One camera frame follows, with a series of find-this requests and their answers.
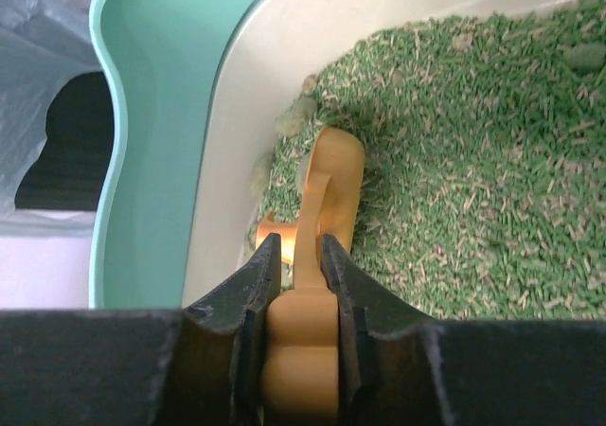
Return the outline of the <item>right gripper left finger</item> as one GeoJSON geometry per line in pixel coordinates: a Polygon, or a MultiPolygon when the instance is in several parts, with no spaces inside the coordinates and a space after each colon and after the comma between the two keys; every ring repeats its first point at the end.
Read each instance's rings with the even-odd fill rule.
{"type": "Polygon", "coordinates": [[[280,294],[281,240],[271,234],[213,291],[184,309],[182,396],[212,425],[260,425],[266,313],[280,294]]]}

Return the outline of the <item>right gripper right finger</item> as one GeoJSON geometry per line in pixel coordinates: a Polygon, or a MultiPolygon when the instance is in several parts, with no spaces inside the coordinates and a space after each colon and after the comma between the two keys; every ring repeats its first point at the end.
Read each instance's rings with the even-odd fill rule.
{"type": "Polygon", "coordinates": [[[419,336],[430,316],[354,263],[336,237],[322,238],[321,269],[339,307],[345,425],[440,425],[431,366],[419,336]]]}

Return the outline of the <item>orange litter scoop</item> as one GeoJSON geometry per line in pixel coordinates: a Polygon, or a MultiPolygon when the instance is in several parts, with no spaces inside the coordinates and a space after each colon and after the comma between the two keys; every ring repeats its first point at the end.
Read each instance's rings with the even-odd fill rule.
{"type": "Polygon", "coordinates": [[[339,416],[338,300],[321,271],[321,238],[349,249],[360,201],[365,149],[351,133],[326,127],[315,139],[298,217],[268,214],[257,237],[281,237],[293,286],[269,305],[261,370],[266,425],[334,425],[339,416]]]}

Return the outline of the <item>teal litter box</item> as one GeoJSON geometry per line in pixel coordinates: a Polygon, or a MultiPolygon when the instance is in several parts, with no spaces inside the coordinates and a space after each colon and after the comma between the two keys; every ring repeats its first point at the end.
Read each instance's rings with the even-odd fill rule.
{"type": "Polygon", "coordinates": [[[187,305],[235,272],[254,162],[303,79],[365,35],[571,0],[92,0],[115,141],[93,232],[93,308],[187,305]]]}

